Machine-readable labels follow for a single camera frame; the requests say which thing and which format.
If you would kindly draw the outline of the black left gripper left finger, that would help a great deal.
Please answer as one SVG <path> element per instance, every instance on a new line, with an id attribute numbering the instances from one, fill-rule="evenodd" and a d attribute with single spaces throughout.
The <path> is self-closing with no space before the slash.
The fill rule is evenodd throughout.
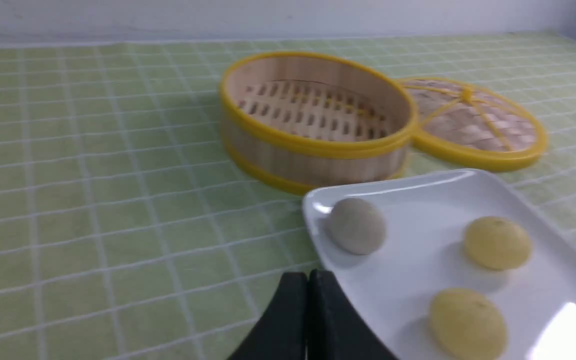
<path id="1" fill-rule="evenodd" d="M 229 355 L 230 360 L 306 358 L 308 278 L 285 272 L 262 316 Z"/>

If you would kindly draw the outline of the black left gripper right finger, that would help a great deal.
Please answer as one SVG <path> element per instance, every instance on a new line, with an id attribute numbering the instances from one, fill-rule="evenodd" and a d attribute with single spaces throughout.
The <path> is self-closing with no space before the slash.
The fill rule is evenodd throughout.
<path id="1" fill-rule="evenodd" d="M 345 296 L 335 274 L 314 269 L 308 279 L 309 360 L 395 360 Z"/>

